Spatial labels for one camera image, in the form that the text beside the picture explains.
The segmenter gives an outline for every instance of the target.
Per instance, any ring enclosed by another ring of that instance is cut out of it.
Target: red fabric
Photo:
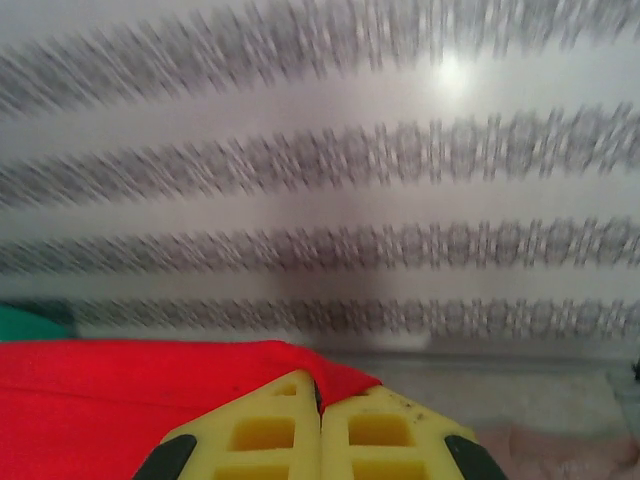
[[[130,479],[171,429],[293,370],[324,406],[379,384],[282,342],[0,345],[0,477]]]

